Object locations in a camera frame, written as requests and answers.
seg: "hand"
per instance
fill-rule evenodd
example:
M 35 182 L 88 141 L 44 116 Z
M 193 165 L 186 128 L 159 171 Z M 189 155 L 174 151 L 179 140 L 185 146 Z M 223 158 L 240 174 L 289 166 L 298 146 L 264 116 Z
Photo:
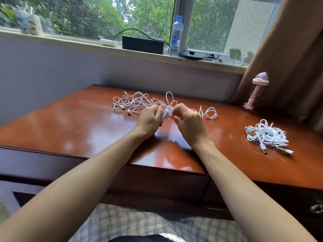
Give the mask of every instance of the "hand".
M 178 129 L 192 149 L 208 141 L 203 118 L 199 113 L 189 109 L 184 104 L 179 104 L 174 107 L 171 118 L 174 119 Z
M 143 109 L 133 131 L 138 133 L 143 140 L 155 134 L 163 122 L 164 105 L 153 105 Z

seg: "person's left arm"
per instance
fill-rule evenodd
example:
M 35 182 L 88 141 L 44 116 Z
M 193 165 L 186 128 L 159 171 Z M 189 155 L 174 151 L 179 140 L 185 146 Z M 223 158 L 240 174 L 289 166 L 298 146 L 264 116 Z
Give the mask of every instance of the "person's left arm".
M 0 241 L 68 241 L 85 222 L 133 151 L 155 134 L 164 107 L 142 110 L 135 128 L 70 170 L 0 225 Z

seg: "plaid pants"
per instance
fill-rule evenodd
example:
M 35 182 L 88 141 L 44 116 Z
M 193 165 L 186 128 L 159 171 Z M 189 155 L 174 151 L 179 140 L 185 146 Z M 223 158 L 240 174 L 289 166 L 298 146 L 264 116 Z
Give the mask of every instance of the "plaid pants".
M 247 241 L 234 221 L 188 216 L 168 220 L 152 212 L 98 204 L 69 242 L 107 242 L 119 236 L 156 234 L 176 242 Z

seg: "forearm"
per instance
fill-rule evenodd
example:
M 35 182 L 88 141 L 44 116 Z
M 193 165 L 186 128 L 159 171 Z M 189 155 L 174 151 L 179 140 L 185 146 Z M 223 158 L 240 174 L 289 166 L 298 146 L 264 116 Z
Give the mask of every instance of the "forearm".
M 141 142 L 141 136 L 131 131 L 61 176 L 0 226 L 0 240 L 67 241 Z
M 194 148 L 249 241 L 316 241 L 210 141 Z

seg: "clear plastic bottle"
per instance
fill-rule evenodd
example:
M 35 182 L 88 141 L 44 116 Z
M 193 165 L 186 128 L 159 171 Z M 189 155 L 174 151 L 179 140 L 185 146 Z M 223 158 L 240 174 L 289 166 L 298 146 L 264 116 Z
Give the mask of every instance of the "clear plastic bottle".
M 171 49 L 169 55 L 177 57 L 180 52 L 181 36 L 183 32 L 182 16 L 176 16 L 176 22 L 173 24 L 173 33 L 171 39 Z

